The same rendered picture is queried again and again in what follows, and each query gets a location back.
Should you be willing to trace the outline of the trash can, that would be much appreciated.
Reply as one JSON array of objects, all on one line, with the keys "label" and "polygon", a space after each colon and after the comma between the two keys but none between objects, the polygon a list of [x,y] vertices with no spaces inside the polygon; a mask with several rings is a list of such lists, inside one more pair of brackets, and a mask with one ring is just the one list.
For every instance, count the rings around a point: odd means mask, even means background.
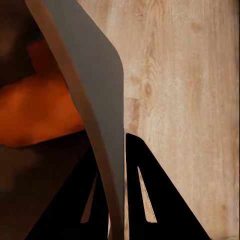
[{"label": "trash can", "polygon": [[[92,146],[110,217],[125,240],[124,69],[77,0],[0,0],[0,87],[35,72],[26,43],[41,30],[87,129],[26,148],[0,146],[0,240],[25,240]],[[89,221],[96,180],[80,223]]]}]

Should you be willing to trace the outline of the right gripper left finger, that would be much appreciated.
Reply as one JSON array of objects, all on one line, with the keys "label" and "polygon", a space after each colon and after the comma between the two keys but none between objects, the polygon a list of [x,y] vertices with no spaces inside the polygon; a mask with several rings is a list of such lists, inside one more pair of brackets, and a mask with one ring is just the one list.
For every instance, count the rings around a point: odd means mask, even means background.
[{"label": "right gripper left finger", "polygon": [[[96,174],[88,222],[80,223]],[[109,209],[90,145],[25,240],[108,240]]]}]

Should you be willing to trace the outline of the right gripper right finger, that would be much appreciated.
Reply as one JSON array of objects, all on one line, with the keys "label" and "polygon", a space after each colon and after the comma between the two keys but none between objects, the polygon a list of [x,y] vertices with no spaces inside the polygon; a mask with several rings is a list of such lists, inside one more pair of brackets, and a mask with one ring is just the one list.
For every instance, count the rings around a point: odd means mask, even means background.
[{"label": "right gripper right finger", "polygon": [[[126,133],[129,240],[211,240],[148,146]],[[146,220],[140,169],[157,223]]]}]

